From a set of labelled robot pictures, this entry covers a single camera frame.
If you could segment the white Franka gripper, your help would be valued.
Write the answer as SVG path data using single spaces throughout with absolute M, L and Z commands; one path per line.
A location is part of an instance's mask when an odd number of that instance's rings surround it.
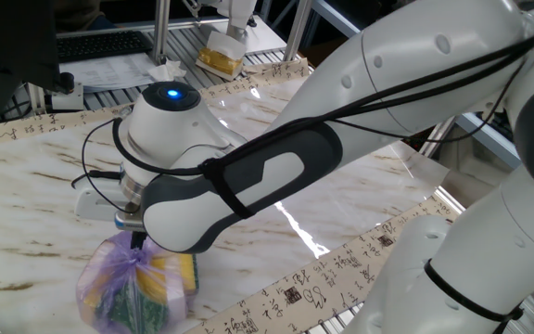
M 95 187 L 108 198 L 112 203 L 124 209 L 128 203 L 123 195 L 118 180 L 106 178 L 93 178 Z M 75 214 L 78 217 L 97 221 L 113 221 L 115 213 L 118 211 L 112 204 L 105 200 L 88 182 L 86 178 L 81 178 L 74 182 L 74 189 L 77 191 L 75 204 Z M 146 232 L 132 232 L 130 248 L 142 249 L 147 238 Z

